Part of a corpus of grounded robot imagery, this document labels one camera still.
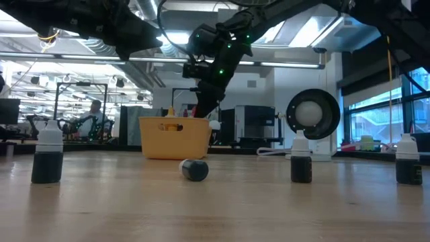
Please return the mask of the orange plastic basket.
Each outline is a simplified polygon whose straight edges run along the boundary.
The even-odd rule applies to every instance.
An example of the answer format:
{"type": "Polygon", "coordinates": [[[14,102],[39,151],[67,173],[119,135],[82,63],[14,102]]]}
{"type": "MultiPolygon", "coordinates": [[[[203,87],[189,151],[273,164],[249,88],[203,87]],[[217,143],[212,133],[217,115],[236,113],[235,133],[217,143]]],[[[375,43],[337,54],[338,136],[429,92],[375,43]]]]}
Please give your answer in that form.
{"type": "Polygon", "coordinates": [[[211,135],[203,118],[140,117],[142,153],[147,159],[201,159],[211,135]]]}

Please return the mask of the grey partition panel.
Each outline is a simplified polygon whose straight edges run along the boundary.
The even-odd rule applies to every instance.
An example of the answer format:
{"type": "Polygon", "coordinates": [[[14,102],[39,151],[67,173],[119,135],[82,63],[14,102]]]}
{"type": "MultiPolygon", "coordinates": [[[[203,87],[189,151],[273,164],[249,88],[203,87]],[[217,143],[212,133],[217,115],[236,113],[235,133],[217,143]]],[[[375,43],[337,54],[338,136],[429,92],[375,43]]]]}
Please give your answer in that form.
{"type": "Polygon", "coordinates": [[[120,108],[119,144],[140,146],[139,118],[161,116],[161,109],[143,108],[141,106],[122,106],[120,108]]]}

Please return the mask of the white spot lamp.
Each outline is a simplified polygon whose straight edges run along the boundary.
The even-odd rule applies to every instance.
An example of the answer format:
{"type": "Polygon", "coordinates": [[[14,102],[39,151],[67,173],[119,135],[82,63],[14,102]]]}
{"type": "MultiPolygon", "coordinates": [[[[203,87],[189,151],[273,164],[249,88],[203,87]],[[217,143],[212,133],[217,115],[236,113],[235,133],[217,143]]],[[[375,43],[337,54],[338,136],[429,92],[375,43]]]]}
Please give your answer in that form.
{"type": "Polygon", "coordinates": [[[309,140],[314,162],[328,163],[337,150],[336,131],[341,120],[337,100],[322,89],[296,94],[286,108],[286,124],[292,132],[301,130],[309,140]]]}

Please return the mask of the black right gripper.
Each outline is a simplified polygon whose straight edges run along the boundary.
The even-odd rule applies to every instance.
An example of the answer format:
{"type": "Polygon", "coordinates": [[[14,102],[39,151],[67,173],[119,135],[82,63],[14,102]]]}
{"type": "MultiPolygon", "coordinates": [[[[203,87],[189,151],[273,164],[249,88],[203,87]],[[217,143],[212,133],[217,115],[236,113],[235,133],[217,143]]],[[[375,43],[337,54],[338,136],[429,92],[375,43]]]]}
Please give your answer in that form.
{"type": "Polygon", "coordinates": [[[205,73],[199,80],[219,88],[199,89],[196,93],[198,103],[195,118],[205,118],[224,99],[223,90],[232,79],[241,59],[245,55],[252,55],[251,41],[252,36],[248,32],[231,32],[207,24],[200,25],[192,32],[187,51],[197,57],[210,57],[212,62],[192,59],[188,63],[204,66],[205,73]]]}

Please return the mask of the yellow food coloring bottle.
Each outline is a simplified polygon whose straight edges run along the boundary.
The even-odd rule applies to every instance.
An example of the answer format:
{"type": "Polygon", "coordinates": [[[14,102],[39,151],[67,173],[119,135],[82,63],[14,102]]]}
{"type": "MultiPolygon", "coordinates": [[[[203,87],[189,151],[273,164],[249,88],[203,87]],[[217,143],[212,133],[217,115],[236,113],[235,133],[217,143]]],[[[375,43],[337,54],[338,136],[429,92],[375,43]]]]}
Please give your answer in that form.
{"type": "MultiPolygon", "coordinates": [[[[173,106],[168,108],[165,118],[175,118],[175,110],[173,106]]],[[[181,131],[183,126],[181,124],[161,124],[159,128],[166,131],[181,131]]]]}

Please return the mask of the black monitor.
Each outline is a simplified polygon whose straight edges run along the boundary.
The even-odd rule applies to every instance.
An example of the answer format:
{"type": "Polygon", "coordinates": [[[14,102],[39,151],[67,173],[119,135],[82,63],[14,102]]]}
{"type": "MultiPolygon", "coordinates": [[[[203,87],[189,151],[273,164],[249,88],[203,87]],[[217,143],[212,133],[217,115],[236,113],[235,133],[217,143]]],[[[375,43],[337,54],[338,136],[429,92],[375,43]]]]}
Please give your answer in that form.
{"type": "Polygon", "coordinates": [[[0,124],[17,124],[20,99],[0,99],[0,124]]]}

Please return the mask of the black metal gantry frame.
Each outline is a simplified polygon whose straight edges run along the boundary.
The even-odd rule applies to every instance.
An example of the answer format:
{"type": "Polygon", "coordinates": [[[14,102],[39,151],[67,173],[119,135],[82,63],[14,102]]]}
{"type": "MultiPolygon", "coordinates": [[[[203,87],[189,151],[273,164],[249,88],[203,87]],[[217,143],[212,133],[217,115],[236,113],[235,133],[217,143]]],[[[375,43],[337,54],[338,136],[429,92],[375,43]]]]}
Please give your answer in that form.
{"type": "MultiPolygon", "coordinates": [[[[53,120],[57,121],[57,126],[60,130],[62,130],[62,126],[60,125],[61,122],[65,122],[66,124],[67,121],[70,122],[70,120],[65,120],[65,119],[59,119],[57,118],[57,111],[58,111],[58,103],[59,103],[59,96],[60,94],[62,94],[63,92],[65,92],[71,85],[76,85],[78,87],[91,87],[93,86],[103,86],[104,87],[104,91],[102,91],[103,94],[103,109],[102,109],[102,121],[105,120],[105,109],[106,109],[106,101],[107,101],[107,96],[108,96],[108,85],[105,83],[91,83],[89,81],[77,81],[77,82],[58,82],[56,84],[56,93],[55,93],[55,100],[54,100],[54,115],[53,115],[53,120]]],[[[97,140],[99,144],[102,144],[104,142],[104,139],[100,139],[97,140]]]]}

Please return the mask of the black metal table frame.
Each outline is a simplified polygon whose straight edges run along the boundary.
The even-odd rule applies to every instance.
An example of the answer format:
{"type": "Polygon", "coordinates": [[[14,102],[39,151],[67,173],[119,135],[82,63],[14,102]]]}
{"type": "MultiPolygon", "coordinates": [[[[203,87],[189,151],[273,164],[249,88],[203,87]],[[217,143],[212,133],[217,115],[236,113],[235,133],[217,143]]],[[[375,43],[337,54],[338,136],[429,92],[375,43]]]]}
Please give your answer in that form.
{"type": "MultiPolygon", "coordinates": [[[[14,155],[29,155],[34,154],[36,146],[34,144],[16,144],[16,143],[0,143],[0,157],[5,156],[7,147],[13,146],[14,155]]],[[[115,145],[92,145],[92,144],[65,144],[64,152],[70,151],[131,151],[142,154],[142,148],[138,146],[115,146],[115,145]]],[[[256,155],[256,149],[232,149],[211,147],[208,149],[209,154],[217,155],[256,155]]],[[[357,159],[369,159],[377,161],[394,161],[395,155],[388,153],[376,153],[367,151],[337,151],[334,157],[348,157],[357,159]]],[[[430,166],[430,153],[420,154],[421,165],[430,166]]]]}

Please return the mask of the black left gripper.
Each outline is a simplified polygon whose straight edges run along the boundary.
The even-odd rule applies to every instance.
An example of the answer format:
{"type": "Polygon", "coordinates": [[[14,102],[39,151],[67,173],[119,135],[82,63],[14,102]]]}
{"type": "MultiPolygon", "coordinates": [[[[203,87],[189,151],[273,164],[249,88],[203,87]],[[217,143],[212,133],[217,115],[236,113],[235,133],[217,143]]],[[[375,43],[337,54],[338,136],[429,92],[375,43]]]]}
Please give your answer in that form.
{"type": "Polygon", "coordinates": [[[135,9],[130,9],[130,0],[85,0],[89,13],[79,20],[78,34],[84,39],[99,38],[113,46],[117,55],[128,61],[138,50],[158,48],[163,42],[160,29],[143,20],[135,9]]]}

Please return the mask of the black and silver cabinet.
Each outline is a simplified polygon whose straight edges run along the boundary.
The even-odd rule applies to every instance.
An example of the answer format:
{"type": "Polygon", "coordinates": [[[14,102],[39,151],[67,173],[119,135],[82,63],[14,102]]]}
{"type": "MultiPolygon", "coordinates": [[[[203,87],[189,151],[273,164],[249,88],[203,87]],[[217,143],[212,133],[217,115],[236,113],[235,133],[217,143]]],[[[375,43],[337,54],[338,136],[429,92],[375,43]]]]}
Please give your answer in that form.
{"type": "Polygon", "coordinates": [[[275,136],[275,122],[281,125],[274,107],[236,106],[222,110],[220,142],[242,149],[271,148],[273,143],[282,145],[282,130],[275,136]]]}

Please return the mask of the yellow-green container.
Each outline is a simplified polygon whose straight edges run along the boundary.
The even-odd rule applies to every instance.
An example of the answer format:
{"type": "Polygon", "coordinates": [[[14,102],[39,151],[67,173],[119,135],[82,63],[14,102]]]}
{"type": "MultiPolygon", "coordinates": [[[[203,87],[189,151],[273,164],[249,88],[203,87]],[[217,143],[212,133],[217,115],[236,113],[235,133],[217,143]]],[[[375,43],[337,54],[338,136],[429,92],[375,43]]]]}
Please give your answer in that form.
{"type": "Polygon", "coordinates": [[[361,151],[373,151],[374,150],[374,139],[371,135],[362,135],[360,140],[361,151]]]}

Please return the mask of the small white-capped dark bottle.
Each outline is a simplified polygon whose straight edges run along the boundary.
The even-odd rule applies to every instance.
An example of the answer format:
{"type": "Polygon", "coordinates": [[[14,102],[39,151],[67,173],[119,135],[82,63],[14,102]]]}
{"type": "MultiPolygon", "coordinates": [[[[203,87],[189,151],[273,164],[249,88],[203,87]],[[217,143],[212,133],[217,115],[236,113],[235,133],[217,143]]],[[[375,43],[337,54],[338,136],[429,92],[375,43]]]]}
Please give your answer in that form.
{"type": "Polygon", "coordinates": [[[38,134],[31,182],[33,184],[58,183],[62,175],[63,157],[62,131],[56,120],[49,120],[38,134]]]}
{"type": "Polygon", "coordinates": [[[408,133],[402,134],[395,155],[396,181],[399,184],[420,186],[423,183],[422,167],[415,138],[408,133]]]}
{"type": "Polygon", "coordinates": [[[203,181],[209,174],[208,164],[203,160],[185,159],[179,164],[179,172],[189,181],[203,181]]]}
{"type": "Polygon", "coordinates": [[[292,143],[290,157],[291,180],[294,183],[312,182],[312,159],[309,142],[303,130],[297,130],[292,143]]]}

